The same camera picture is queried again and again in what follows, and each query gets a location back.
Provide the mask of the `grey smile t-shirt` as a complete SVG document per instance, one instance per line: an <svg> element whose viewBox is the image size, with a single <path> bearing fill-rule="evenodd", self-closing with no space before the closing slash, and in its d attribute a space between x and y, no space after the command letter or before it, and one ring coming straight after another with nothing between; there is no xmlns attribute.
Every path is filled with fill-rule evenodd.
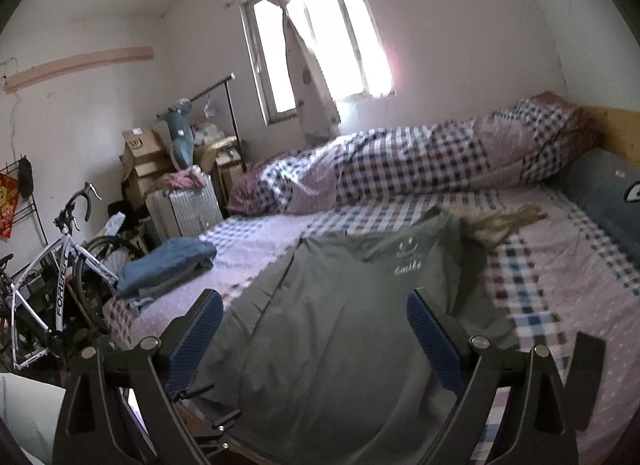
<svg viewBox="0 0 640 465"><path fill-rule="evenodd" d="M306 237L235 299L196 406L277 464L414 464L454 404L407 320L418 292L465 341L518 340L484 284L485 248L439 208L395 232Z"/></svg>

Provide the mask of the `black clothes rack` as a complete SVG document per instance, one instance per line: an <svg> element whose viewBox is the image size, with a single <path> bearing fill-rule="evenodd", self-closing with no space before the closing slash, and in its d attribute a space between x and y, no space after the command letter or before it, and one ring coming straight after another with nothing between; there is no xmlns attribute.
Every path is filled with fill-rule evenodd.
<svg viewBox="0 0 640 465"><path fill-rule="evenodd" d="M247 173L248 166L247 166L246 156L244 152L243 141L239 132L238 120L236 119L233 99L232 99L231 90L230 90L230 84L235 79L236 79L235 73L231 72L221 80L214 82L204 90L201 90L197 94L192 95L190 98L190 101L194 103L199 99L203 99L203 98L209 99L209 97L216 90L218 90L219 88L222 89L222 91L224 92L224 105L222 106L222 108L227 112L228 121L232 128L233 136L235 136L236 149L238 150L238 153L240 155L240 164L242 167L242 171L244 173Z"/></svg>

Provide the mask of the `folded blue jeans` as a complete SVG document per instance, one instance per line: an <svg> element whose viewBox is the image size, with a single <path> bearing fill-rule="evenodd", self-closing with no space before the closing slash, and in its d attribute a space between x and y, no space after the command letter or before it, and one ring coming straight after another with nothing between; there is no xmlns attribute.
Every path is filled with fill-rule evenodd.
<svg viewBox="0 0 640 465"><path fill-rule="evenodd" d="M216 255L212 242L196 237L169 239L149 255L122 267L115 297L130 305L146 306L208 272Z"/></svg>

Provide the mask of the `white road bicycle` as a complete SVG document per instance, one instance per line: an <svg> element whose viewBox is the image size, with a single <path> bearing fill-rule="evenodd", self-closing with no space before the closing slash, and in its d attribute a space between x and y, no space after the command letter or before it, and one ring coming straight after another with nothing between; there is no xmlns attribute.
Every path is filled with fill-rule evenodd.
<svg viewBox="0 0 640 465"><path fill-rule="evenodd" d="M98 196L90 182L73 194L54 219L60 236L18 277L6 271L13 256L1 259L1 350L15 372L49 355L66 362L81 341L111 333L104 308L115 297L124 266L143 251L120 235L74 239L76 202L85 199L89 219Z"/></svg>

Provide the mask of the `checkered bed sheet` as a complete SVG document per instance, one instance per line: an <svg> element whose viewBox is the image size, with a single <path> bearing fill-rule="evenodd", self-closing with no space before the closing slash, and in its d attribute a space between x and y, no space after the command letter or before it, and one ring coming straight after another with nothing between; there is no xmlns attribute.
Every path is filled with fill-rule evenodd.
<svg viewBox="0 0 640 465"><path fill-rule="evenodd" d="M203 233L216 245L213 270L166 294L142 312L112 299L104 309L126 347L160 333L206 287L230 305L253 277L301 237L396 231L439 205L447 209L514 210L536 204L546 217L524 226L488 256L486 289L513 321L522 348L549 345L562 370L580 332L605 341L605 366L589 428L578 436L579 459L612 456L639 407L639 269L582 208L561 192L533 188L397 196L314 214L234 217Z"/></svg>

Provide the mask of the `silver ribbed suitcase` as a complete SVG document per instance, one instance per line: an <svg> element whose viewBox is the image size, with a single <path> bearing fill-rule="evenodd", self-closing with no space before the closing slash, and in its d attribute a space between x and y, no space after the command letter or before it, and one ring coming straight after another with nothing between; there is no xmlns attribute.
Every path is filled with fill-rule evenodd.
<svg viewBox="0 0 640 465"><path fill-rule="evenodd" d="M155 231L162 242L173 237L198 237L224 221L212 179L203 188L158 190L145 199Z"/></svg>

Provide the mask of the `tan crumpled garment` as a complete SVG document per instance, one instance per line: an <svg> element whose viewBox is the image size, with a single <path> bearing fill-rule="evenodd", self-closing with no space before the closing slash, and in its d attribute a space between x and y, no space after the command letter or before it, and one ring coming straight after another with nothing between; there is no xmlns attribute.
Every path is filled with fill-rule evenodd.
<svg viewBox="0 0 640 465"><path fill-rule="evenodd" d="M547 213L533 203L506 209L448 205L446 211L460 218L464 233L487 249L496 248L507 237L547 218Z"/></svg>

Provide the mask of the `pink cloth on suitcase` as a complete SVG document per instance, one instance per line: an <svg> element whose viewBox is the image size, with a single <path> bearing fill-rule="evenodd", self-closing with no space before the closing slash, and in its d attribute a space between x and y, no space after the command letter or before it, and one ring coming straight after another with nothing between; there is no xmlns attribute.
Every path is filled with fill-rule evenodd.
<svg viewBox="0 0 640 465"><path fill-rule="evenodd" d="M157 190L182 191L206 187L206 178L197 165L173 173L163 174L155 182Z"/></svg>

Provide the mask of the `dark blue grey pillow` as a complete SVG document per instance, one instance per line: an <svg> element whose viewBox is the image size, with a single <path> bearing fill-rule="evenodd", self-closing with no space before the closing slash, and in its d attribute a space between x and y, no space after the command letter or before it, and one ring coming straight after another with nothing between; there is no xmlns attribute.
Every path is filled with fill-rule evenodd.
<svg viewBox="0 0 640 465"><path fill-rule="evenodd" d="M620 156L594 148L546 179L639 266L639 170Z"/></svg>

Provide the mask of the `blue shark plush toy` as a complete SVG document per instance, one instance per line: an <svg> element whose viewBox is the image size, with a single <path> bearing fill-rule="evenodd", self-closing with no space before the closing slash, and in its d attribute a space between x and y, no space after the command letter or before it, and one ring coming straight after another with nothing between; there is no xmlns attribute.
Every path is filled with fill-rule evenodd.
<svg viewBox="0 0 640 465"><path fill-rule="evenodd" d="M157 116L154 125L175 170L188 169L193 165L194 136L186 120L191 110L192 103L189 99L179 99Z"/></svg>

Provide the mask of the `rolled checkered quilt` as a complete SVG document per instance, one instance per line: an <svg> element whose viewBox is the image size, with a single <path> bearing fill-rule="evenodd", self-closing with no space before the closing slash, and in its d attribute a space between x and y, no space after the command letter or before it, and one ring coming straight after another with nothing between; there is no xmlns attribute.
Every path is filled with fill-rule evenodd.
<svg viewBox="0 0 640 465"><path fill-rule="evenodd" d="M535 185L599 141L581 106L547 91L486 115L373 128L255 165L235 182L231 214L312 214L368 200Z"/></svg>

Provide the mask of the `wooden headboard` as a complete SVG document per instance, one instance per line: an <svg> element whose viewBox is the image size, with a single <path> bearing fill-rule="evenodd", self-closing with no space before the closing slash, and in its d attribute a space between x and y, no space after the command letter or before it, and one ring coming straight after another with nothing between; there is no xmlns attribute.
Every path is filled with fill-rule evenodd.
<svg viewBox="0 0 640 465"><path fill-rule="evenodd" d="M640 112L607 106L584 106L602 136L602 147L639 168Z"/></svg>

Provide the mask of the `tied patterned curtain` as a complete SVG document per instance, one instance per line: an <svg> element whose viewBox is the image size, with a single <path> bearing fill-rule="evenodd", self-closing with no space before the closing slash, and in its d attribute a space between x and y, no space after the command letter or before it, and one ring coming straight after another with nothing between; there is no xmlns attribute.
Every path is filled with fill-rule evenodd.
<svg viewBox="0 0 640 465"><path fill-rule="evenodd" d="M326 78L288 10L292 0L268 0L282 15L286 66L295 101L295 112L308 146L328 143L338 136L341 121Z"/></svg>

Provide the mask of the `red wall hanging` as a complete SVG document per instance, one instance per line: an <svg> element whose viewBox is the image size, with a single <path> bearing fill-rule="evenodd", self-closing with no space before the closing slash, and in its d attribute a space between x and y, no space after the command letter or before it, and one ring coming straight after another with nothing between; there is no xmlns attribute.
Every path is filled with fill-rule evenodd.
<svg viewBox="0 0 640 465"><path fill-rule="evenodd" d="M0 173L0 237L2 239L11 237L19 197L18 180L8 174Z"/></svg>

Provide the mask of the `window with white frame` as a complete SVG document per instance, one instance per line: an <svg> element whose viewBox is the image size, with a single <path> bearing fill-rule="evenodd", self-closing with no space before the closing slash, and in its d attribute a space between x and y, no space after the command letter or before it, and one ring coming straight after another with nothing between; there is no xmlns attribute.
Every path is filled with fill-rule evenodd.
<svg viewBox="0 0 640 465"><path fill-rule="evenodd" d="M392 71L367 0L291 0L288 13L311 47L332 98L354 102L395 92ZM241 4L250 64L268 125L295 116L282 12L269 0Z"/></svg>

